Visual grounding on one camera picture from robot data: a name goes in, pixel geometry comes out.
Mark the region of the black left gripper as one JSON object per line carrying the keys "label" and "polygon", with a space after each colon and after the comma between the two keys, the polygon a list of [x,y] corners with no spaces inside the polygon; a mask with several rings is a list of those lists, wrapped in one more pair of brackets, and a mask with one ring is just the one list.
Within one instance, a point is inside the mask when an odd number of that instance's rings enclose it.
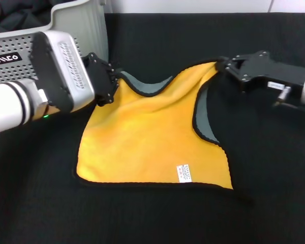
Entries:
{"label": "black left gripper", "polygon": [[100,59],[91,52],[82,58],[87,74],[95,92],[95,102],[102,107],[114,102],[114,95],[119,87],[120,69]]}

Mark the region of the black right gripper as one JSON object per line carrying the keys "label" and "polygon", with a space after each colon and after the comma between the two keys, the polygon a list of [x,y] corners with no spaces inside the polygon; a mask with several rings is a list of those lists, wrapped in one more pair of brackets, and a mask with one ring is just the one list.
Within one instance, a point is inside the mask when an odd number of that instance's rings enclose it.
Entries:
{"label": "black right gripper", "polygon": [[244,91],[266,87],[271,81],[291,87],[293,94],[300,94],[305,83],[304,67],[275,61],[267,51],[234,57],[220,56],[216,70],[240,81]]}

